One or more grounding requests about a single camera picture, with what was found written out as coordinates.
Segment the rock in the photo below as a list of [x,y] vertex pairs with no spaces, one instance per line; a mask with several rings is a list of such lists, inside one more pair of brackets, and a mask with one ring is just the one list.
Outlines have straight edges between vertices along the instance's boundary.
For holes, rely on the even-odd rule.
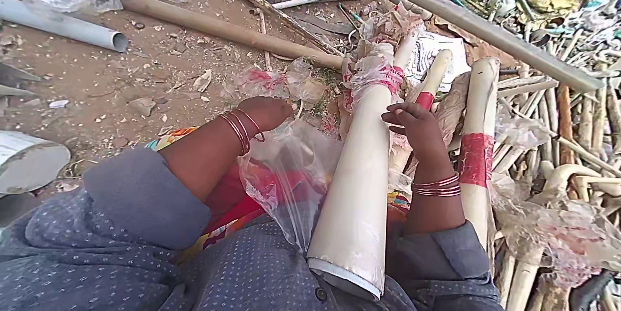
[[139,98],[128,102],[128,105],[136,109],[141,115],[151,116],[151,109],[155,106],[155,101],[150,98]]
[[124,136],[116,136],[113,139],[113,146],[115,148],[121,148],[129,143],[129,139]]
[[166,99],[165,97],[159,97],[157,99],[153,99],[153,101],[155,101],[155,103],[159,105],[164,105],[165,103],[168,102],[168,99]]
[[211,69],[206,70],[204,74],[202,74],[194,81],[194,84],[192,84],[192,88],[196,89],[200,93],[203,93],[211,83],[211,79]]
[[198,92],[183,92],[183,94],[189,97],[190,100],[198,99],[201,97],[201,93],[198,93]]
[[50,109],[60,109],[65,107],[69,103],[69,100],[58,100],[50,102]]

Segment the dirt ground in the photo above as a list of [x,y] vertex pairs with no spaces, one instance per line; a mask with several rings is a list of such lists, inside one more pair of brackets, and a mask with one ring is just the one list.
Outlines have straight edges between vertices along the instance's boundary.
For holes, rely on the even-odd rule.
[[[370,1],[344,4],[359,10]],[[379,1],[380,7],[392,6]],[[246,0],[190,0],[178,6],[260,31],[258,17],[250,13],[253,6]],[[334,2],[298,6],[285,13],[316,15],[331,23],[347,22]],[[0,32],[0,38],[14,39],[11,45],[0,46],[0,61],[43,78],[26,87],[37,94],[41,104],[27,107],[22,104],[30,98],[11,98],[0,117],[0,129],[17,130],[67,146],[72,154],[67,169],[75,162],[97,162],[128,145],[154,140],[163,127],[195,126],[212,119],[231,105],[221,96],[223,83],[231,83],[232,77],[249,65],[265,68],[260,50],[133,12],[108,12],[85,20],[125,34],[130,40],[128,50],[116,53],[6,22]],[[304,44],[302,37],[277,19],[267,17],[266,21],[269,35]],[[498,53],[489,46],[477,46],[468,59]],[[272,61],[274,69],[288,64],[276,58]],[[209,100],[206,102],[191,91],[191,86],[207,69],[212,70],[213,82],[202,94]],[[127,104],[137,98],[156,101],[150,116],[141,115]],[[65,108],[48,108],[50,102],[60,100],[70,102]],[[66,183],[67,176],[79,176],[83,166],[89,164],[82,161],[74,172],[62,171],[58,180],[40,194],[66,189],[58,185]]]

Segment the bangle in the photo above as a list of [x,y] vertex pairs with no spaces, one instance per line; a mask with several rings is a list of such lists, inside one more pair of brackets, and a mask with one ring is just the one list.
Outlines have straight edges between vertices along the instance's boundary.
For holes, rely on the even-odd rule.
[[440,186],[448,185],[452,183],[453,181],[457,181],[459,178],[460,178],[459,173],[455,172],[453,176],[447,177],[444,180],[439,180],[436,182],[429,182],[427,184],[412,184],[412,187],[413,188],[438,188]]
[[229,122],[231,128],[233,128],[233,131],[235,131],[235,133],[237,134],[239,142],[242,144],[242,154],[240,156],[244,156],[245,154],[247,154],[250,150],[250,145],[246,144],[248,138],[244,139],[242,133],[239,131],[239,128],[237,128],[237,126],[233,123],[233,121],[231,121],[228,116],[226,116],[226,114],[222,114],[220,115],[220,117],[224,118],[225,121]]
[[252,122],[252,124],[255,125],[256,130],[259,132],[259,134],[261,135],[261,137],[263,138],[262,140],[257,138],[256,135],[253,136],[254,139],[259,140],[260,142],[265,141],[265,134],[263,134],[263,132],[261,131],[261,129],[259,128],[259,124],[256,124],[255,120],[252,119],[252,117],[250,117],[246,112],[244,112],[244,110],[242,109],[237,109],[239,112],[243,113],[244,115],[246,115],[246,117],[248,117],[248,119]]
[[414,190],[416,194],[423,196],[451,197],[457,196],[462,193],[459,184],[450,188],[430,188],[426,190],[423,190],[421,188],[412,188],[412,190]]

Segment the metal rod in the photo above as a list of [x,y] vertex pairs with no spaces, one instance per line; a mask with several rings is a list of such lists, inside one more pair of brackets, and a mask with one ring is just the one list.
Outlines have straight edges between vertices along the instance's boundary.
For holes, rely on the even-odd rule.
[[473,14],[468,9],[454,5],[449,0],[409,1],[511,54],[516,59],[526,62],[542,73],[568,84],[577,91],[590,92],[603,87],[601,81],[558,61],[540,48],[516,38],[505,29],[490,24],[480,16]]

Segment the grey pipe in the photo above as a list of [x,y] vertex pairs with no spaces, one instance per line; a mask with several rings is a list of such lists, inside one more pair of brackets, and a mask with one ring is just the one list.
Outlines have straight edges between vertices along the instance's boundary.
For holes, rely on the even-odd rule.
[[129,44],[125,35],[113,29],[63,14],[35,14],[19,0],[0,0],[0,18],[121,53]]
[[526,43],[505,29],[485,21],[480,16],[449,0],[409,0],[423,9],[450,21],[455,26],[483,39],[489,44],[524,61],[544,74],[569,85],[579,92],[590,92],[604,86],[603,82],[554,58],[546,51]]

